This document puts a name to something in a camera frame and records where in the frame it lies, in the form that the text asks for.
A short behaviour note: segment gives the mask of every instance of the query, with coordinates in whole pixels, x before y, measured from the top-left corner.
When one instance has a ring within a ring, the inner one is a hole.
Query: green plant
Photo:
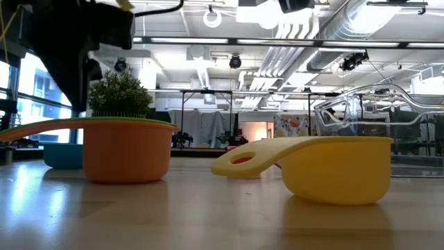
[[[121,73],[107,71],[102,80],[89,88],[88,105],[94,112],[147,115],[152,102],[152,96],[130,69]]]

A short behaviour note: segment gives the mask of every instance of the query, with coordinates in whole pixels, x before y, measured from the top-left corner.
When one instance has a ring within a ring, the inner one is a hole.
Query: yellow measuring cup
[[[282,137],[259,140],[227,152],[213,174],[249,177],[281,161],[286,187],[296,196],[323,203],[364,205],[390,186],[391,143],[386,137]],[[239,159],[250,158],[245,162]]]

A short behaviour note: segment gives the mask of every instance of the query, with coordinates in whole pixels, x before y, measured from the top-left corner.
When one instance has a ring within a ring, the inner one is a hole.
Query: teal bowl
[[[54,169],[81,169],[83,145],[66,143],[41,143],[43,160]]]

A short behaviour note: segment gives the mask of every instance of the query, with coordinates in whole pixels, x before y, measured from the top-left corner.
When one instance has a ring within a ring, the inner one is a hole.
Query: table surface
[[[372,206],[295,198],[280,170],[211,174],[212,159],[172,158],[162,181],[90,183],[41,161],[0,166],[0,249],[441,249],[444,179],[394,178]]]

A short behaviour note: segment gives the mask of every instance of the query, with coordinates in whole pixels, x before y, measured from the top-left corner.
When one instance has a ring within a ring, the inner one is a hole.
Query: colorful poster
[[[308,136],[308,115],[276,114],[274,138]]]

